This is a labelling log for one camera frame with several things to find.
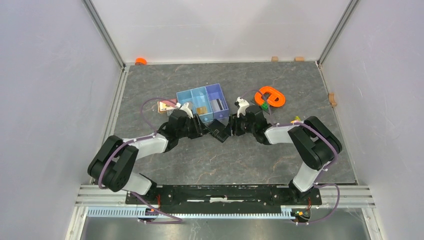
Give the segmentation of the black card holder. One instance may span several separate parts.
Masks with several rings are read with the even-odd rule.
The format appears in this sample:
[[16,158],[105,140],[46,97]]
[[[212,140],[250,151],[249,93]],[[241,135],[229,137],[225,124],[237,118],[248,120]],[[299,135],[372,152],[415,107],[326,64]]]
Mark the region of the black card holder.
[[210,125],[208,126],[209,128],[209,133],[218,141],[220,141],[221,143],[224,143],[226,141],[226,139],[229,137],[225,136],[225,134],[223,133],[224,128],[226,127],[226,125],[224,125],[222,122],[220,122],[217,119],[214,119]]

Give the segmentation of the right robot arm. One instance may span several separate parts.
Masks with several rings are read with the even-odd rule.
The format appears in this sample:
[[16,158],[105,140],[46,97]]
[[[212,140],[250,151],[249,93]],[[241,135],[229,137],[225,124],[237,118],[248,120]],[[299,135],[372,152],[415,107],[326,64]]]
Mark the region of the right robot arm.
[[294,145],[302,160],[296,176],[288,184],[289,199],[295,204],[309,198],[321,172],[336,161],[343,150],[340,140],[316,116],[293,123],[271,124],[259,106],[249,106],[244,113],[231,115],[224,132],[229,136],[252,134],[263,145]]

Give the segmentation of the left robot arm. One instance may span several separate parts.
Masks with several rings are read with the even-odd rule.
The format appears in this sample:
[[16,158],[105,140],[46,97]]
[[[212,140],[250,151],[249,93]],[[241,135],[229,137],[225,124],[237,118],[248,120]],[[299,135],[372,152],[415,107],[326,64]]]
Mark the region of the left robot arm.
[[196,139],[210,132],[197,114],[174,110],[158,130],[135,138],[109,136],[88,165],[87,173],[100,189],[137,194],[145,204],[157,198],[154,182],[134,171],[135,162],[144,157],[169,152],[180,139]]

